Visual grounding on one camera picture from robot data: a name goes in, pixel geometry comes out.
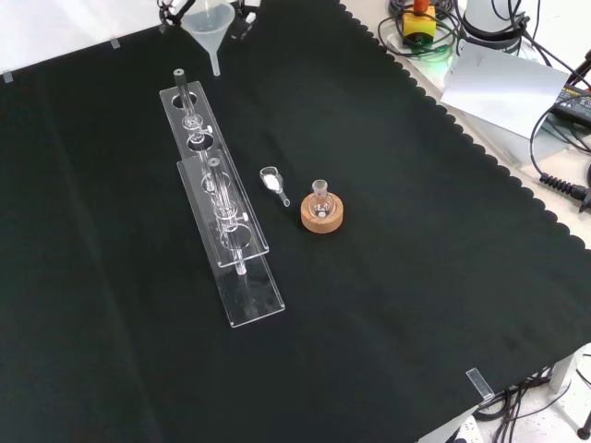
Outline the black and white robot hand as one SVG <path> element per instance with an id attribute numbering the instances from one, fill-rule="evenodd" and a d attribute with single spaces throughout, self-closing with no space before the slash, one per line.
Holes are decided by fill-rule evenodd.
<path id="1" fill-rule="evenodd" d="M 172 27 L 180 27 L 188 23 L 188 15 L 206 9 L 213 10 L 219 4 L 227 4 L 235 11 L 235 18 L 229 27 L 229 34 L 233 40 L 243 40 L 250 32 L 261 1 L 157 1 L 160 31 L 166 32 Z"/>

